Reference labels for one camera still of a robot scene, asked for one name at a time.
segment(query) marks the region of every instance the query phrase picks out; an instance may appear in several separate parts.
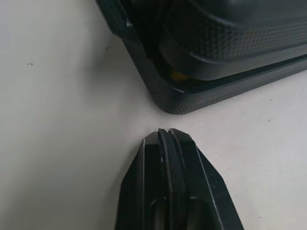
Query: white table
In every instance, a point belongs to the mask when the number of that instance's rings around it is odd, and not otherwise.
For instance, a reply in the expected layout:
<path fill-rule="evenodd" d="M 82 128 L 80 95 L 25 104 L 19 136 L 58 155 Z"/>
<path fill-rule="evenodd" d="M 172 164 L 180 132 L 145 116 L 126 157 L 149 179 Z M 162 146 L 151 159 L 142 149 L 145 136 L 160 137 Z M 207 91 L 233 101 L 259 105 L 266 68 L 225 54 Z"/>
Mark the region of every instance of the white table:
<path fill-rule="evenodd" d="M 306 229 L 306 75 L 168 115 L 94 0 L 2 0 L 0 229 L 113 229 L 120 182 L 160 127 L 194 138 L 246 230 Z"/>

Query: dotted texture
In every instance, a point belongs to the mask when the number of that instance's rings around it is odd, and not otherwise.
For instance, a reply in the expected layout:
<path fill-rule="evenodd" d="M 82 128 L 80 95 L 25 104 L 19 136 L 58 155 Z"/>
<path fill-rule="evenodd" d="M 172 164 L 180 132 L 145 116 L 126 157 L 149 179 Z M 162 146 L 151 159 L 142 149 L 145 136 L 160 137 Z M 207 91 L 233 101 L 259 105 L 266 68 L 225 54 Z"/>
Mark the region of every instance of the dotted texture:
<path fill-rule="evenodd" d="M 190 0 L 173 1 L 165 29 L 193 54 L 232 61 L 307 43 L 307 18 L 239 27 L 207 17 Z"/>
<path fill-rule="evenodd" d="M 191 113 L 195 110 L 253 90 L 257 87 L 269 84 L 289 75 L 277 75 L 275 78 L 264 79 L 256 82 L 252 80 L 251 83 L 245 82 L 243 86 L 239 83 L 237 84 L 237 89 L 234 87 L 224 87 L 223 89 L 219 89 L 219 87 L 217 87 L 216 90 L 210 89 L 210 93 L 206 91 L 195 94 L 185 93 L 168 84 L 160 76 L 160 74 L 166 74 L 166 71 L 159 71 L 159 74 L 153 62 L 146 58 L 146 55 L 140 46 L 133 45 L 132 43 L 125 41 L 124 44 L 135 66 L 137 67 L 153 101 L 158 107 L 169 114 L 182 115 Z"/>

